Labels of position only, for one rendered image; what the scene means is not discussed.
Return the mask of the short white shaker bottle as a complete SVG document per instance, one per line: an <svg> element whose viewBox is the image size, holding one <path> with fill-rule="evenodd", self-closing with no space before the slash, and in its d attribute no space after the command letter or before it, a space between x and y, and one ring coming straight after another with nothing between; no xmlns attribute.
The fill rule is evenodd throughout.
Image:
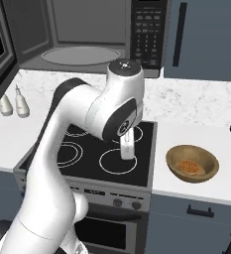
<svg viewBox="0 0 231 254"><path fill-rule="evenodd" d="M10 116L13 114L13 107L6 94L0 99L0 112L3 116Z"/></svg>

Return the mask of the oven door with window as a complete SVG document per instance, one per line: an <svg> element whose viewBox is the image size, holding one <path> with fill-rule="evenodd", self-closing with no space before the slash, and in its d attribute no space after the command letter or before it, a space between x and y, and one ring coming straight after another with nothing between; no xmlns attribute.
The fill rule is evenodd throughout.
<svg viewBox="0 0 231 254"><path fill-rule="evenodd" d="M74 227L90 254L144 254L149 214L121 207L91 203L89 211L138 214L140 220L112 221L85 216Z"/></svg>

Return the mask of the blue-grey drawer front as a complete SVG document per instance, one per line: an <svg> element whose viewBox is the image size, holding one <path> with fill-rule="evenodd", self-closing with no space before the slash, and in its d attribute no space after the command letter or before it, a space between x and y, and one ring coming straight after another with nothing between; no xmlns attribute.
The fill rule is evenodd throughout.
<svg viewBox="0 0 231 254"><path fill-rule="evenodd" d="M194 209L206 210L211 207L214 217L203 217L187 214L188 205ZM231 226L231 205L218 204L201 200L153 194L151 197L150 222L155 222L164 215L173 218L183 218L194 222L210 222Z"/></svg>

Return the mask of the blue-grey base cupboard door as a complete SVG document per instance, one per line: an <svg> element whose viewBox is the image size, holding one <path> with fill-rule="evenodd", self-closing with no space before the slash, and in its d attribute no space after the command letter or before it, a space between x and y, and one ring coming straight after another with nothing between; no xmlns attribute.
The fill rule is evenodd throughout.
<svg viewBox="0 0 231 254"><path fill-rule="evenodd" d="M151 212L145 254L231 254L231 225Z"/></svg>

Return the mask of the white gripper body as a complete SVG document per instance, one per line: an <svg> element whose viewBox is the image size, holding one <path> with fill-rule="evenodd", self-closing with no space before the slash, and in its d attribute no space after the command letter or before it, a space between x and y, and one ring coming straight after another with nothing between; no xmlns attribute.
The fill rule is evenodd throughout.
<svg viewBox="0 0 231 254"><path fill-rule="evenodd" d="M120 154L123 160L133 160L135 156L134 130L130 129L120 137Z"/></svg>

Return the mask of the black open microwave oven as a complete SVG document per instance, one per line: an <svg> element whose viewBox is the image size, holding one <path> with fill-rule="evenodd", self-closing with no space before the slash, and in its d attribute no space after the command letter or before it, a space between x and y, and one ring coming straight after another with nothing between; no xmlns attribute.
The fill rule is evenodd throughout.
<svg viewBox="0 0 231 254"><path fill-rule="evenodd" d="M42 54L68 47L116 50L157 77L169 0L3 0L22 69L104 73L109 63L60 65Z"/></svg>

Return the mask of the grey microwave turntable plate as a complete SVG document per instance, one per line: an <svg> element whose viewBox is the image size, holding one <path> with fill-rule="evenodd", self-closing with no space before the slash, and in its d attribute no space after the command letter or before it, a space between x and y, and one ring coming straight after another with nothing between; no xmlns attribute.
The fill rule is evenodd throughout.
<svg viewBox="0 0 231 254"><path fill-rule="evenodd" d="M42 54L48 63L73 66L107 64L119 57L118 51L101 47L56 48Z"/></svg>

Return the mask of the blue-grey wall cupboard door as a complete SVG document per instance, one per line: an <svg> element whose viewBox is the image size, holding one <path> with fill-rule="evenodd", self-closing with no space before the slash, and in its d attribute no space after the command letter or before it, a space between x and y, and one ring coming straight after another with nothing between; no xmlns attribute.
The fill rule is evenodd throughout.
<svg viewBox="0 0 231 254"><path fill-rule="evenodd" d="M187 3L179 65L173 66L178 10ZM172 0L164 76L231 81L231 0Z"/></svg>

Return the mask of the brown wooden bowl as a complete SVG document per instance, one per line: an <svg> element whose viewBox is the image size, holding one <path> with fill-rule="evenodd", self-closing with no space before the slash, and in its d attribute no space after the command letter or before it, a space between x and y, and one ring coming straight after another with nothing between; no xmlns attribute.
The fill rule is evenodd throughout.
<svg viewBox="0 0 231 254"><path fill-rule="evenodd" d="M175 164L183 160L196 162L200 166L199 173L188 175L178 170ZM166 161L169 169L177 178L192 184L212 179L219 170L219 162L214 155L203 148L192 145L178 145L170 148L166 154Z"/></svg>

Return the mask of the orange round waffle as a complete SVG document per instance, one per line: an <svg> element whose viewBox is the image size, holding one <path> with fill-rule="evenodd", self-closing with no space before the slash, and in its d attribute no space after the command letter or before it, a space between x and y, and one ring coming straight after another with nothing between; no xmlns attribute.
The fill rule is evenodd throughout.
<svg viewBox="0 0 231 254"><path fill-rule="evenodd" d="M176 168L185 174L196 175L200 171L200 166L191 160L183 160L175 164Z"/></svg>

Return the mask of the blue-grey base cupboard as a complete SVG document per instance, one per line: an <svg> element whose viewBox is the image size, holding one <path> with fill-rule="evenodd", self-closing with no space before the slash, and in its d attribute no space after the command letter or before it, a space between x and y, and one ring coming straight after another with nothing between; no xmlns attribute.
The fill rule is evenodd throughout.
<svg viewBox="0 0 231 254"><path fill-rule="evenodd" d="M23 201L13 173L0 171L0 220L12 221Z"/></svg>

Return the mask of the steel stove with black hob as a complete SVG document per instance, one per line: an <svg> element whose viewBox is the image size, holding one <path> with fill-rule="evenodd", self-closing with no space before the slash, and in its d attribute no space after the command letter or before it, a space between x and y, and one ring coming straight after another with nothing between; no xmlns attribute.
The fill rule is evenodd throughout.
<svg viewBox="0 0 231 254"><path fill-rule="evenodd" d="M58 168L72 191L83 193L91 203L132 209L133 201L150 211L157 124L141 122L134 128L135 157L122 160L118 140L103 142L71 125L58 151Z"/></svg>

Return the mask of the tall white shaker bottle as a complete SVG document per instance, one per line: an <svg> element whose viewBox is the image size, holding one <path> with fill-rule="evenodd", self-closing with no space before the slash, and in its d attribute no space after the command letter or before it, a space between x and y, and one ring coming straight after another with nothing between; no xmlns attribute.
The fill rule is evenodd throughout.
<svg viewBox="0 0 231 254"><path fill-rule="evenodd" d="M16 111L19 117L27 118L30 116L30 108L27 104L25 97L22 95L19 87L15 88L16 91Z"/></svg>

